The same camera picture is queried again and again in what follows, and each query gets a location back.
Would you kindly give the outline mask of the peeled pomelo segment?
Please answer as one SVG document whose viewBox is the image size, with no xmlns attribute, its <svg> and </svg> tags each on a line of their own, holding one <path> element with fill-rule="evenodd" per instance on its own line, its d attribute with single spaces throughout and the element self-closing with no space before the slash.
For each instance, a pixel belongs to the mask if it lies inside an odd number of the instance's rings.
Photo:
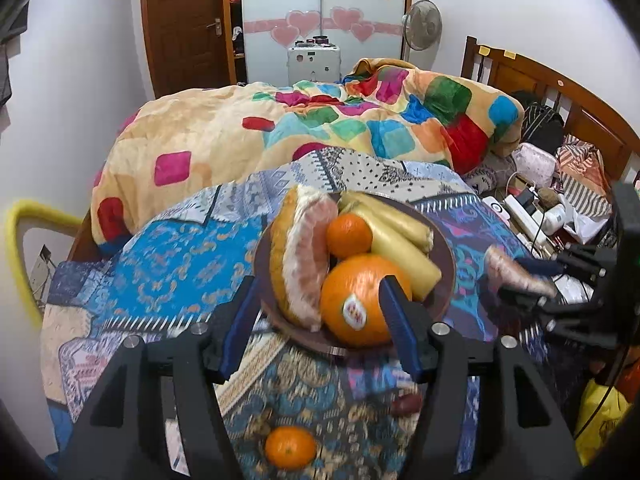
<svg viewBox="0 0 640 480">
<path fill-rule="evenodd" d="M 535 278 L 497 245 L 486 249 L 484 269 L 491 292 L 498 292 L 500 287 L 509 286 L 549 298 L 555 298 L 558 293 L 549 281 Z"/>
</svg>

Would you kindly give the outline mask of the long yellow sugarcane piece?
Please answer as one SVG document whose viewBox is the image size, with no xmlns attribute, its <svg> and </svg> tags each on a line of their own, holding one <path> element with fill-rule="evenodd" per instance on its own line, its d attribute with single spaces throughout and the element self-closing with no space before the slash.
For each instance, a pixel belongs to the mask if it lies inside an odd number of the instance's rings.
<svg viewBox="0 0 640 480">
<path fill-rule="evenodd" d="M 368 207 L 356 204 L 348 210 L 363 218 L 370 226 L 373 235 L 371 252 L 390 260 L 403 270 L 410 281 L 413 297 L 424 301 L 442 279 L 439 267 Z"/>
</svg>

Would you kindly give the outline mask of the large orange with sticker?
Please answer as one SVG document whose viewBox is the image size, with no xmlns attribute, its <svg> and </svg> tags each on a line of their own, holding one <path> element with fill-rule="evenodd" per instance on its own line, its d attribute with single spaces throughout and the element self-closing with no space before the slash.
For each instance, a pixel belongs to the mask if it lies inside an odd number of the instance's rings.
<svg viewBox="0 0 640 480">
<path fill-rule="evenodd" d="M 412 296 L 405 272 L 378 255 L 347 258 L 326 276 L 319 302 L 321 319 L 343 344 L 378 347 L 390 342 L 390 331 L 378 301 L 380 283 L 386 276 L 397 278 L 404 293 Z"/>
</svg>

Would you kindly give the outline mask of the small orange with sticker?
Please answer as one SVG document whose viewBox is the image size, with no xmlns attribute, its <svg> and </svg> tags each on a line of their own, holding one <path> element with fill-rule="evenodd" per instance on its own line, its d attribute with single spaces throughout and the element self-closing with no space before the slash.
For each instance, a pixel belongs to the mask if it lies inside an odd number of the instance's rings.
<svg viewBox="0 0 640 480">
<path fill-rule="evenodd" d="M 340 214 L 326 228 L 329 253 L 338 260 L 370 252 L 372 240 L 370 226 L 356 214 Z"/>
</svg>

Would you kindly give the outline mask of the white power strip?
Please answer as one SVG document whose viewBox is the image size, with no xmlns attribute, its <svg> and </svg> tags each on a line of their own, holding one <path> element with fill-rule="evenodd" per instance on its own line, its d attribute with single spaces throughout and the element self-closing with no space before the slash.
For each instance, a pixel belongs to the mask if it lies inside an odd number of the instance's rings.
<svg viewBox="0 0 640 480">
<path fill-rule="evenodd" d="M 541 222 L 536 221 L 513 195 L 506 196 L 503 205 L 536 248 L 543 248 L 548 243 L 546 234 L 542 232 Z"/>
</svg>

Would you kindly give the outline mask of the dark red jujube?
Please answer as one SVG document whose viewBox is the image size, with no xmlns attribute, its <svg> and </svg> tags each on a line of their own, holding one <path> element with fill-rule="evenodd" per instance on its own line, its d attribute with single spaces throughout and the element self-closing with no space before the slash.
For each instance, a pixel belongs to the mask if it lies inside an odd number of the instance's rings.
<svg viewBox="0 0 640 480">
<path fill-rule="evenodd" d="M 403 393 L 390 404 L 390 414 L 394 417 L 405 417 L 419 414 L 423 406 L 420 392 Z"/>
</svg>

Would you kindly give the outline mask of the blue patterned bedsheet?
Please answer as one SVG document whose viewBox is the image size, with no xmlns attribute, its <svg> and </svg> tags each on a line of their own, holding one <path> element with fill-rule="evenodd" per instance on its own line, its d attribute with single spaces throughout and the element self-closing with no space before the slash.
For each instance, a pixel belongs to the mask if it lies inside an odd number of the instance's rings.
<svg viewBox="0 0 640 480">
<path fill-rule="evenodd" d="M 468 182 L 440 165 L 322 148 L 241 183 L 196 193 L 107 246 L 96 262 L 58 265 L 44 309 L 40 362 L 59 446 L 70 440 L 85 400 L 127 335 L 176 336 L 232 298 L 252 272 L 262 232 L 299 184 L 387 196 L 430 217 L 457 268 L 446 322 L 469 338 L 497 336 L 480 298 L 486 250 L 495 245 L 518 258 L 526 248 Z M 415 391 L 387 353 L 329 361 L 260 318 L 240 369 L 216 393 L 247 478 L 280 477 L 265 459 L 265 438 L 274 428 L 296 426 L 317 442 L 303 478 L 393 479 L 416 420 L 394 414 L 392 404 Z"/>
</svg>

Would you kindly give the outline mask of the small tangerine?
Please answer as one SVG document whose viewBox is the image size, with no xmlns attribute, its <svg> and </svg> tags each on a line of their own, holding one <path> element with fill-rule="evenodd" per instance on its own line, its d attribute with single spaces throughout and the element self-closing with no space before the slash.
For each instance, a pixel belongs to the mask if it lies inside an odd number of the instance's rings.
<svg viewBox="0 0 640 480">
<path fill-rule="evenodd" d="M 304 428 L 281 426 L 273 429 L 265 440 L 265 456 L 278 469 L 304 469 L 316 453 L 317 442 Z"/>
</svg>

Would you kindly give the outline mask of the wooden headboard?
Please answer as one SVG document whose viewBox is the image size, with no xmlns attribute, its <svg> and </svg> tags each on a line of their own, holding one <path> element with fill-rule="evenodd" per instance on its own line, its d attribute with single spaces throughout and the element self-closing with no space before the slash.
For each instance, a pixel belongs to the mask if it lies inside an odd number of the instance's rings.
<svg viewBox="0 0 640 480">
<path fill-rule="evenodd" d="M 506 93 L 524 91 L 563 116 L 565 131 L 593 144 L 611 180 L 638 172 L 639 136 L 611 105 L 580 84 L 524 55 L 465 40 L 461 76 Z"/>
</svg>

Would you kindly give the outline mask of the colourful patchwork blanket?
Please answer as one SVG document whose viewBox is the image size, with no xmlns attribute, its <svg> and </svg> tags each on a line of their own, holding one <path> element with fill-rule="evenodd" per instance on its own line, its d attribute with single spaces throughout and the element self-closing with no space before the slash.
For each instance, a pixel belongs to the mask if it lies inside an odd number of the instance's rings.
<svg viewBox="0 0 640 480">
<path fill-rule="evenodd" d="M 315 148 L 436 162 L 467 174 L 510 154 L 521 104 L 466 78 L 364 58 L 339 82 L 189 89 L 145 103 L 94 181 L 92 236 L 117 252 L 146 222 L 202 188 L 242 181 Z"/>
</svg>

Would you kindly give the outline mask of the standing fan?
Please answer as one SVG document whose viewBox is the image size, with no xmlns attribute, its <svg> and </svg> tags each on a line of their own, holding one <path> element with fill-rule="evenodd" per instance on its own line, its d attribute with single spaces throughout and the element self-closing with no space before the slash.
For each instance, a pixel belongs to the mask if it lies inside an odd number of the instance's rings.
<svg viewBox="0 0 640 480">
<path fill-rule="evenodd" d="M 408 61 L 412 51 L 422 52 L 439 40 L 442 34 L 442 14 L 432 0 L 413 3 L 402 19 L 402 58 Z"/>
</svg>

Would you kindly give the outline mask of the white wardrobe with hearts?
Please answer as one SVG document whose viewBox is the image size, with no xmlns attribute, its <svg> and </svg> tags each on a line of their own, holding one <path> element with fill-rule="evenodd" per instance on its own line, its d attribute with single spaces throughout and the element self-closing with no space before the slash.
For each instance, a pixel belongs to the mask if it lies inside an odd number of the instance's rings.
<svg viewBox="0 0 640 480">
<path fill-rule="evenodd" d="M 326 36 L 340 50 L 338 74 L 362 58 L 400 58 L 407 0 L 241 0 L 247 78 L 288 84 L 288 51 Z"/>
</svg>

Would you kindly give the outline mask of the brown wooden door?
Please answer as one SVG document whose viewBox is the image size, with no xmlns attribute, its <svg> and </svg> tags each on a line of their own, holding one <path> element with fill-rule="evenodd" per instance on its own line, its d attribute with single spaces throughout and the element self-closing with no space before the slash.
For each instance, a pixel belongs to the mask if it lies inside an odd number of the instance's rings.
<svg viewBox="0 0 640 480">
<path fill-rule="evenodd" d="M 154 94 L 236 83 L 230 0 L 141 0 Z"/>
</svg>

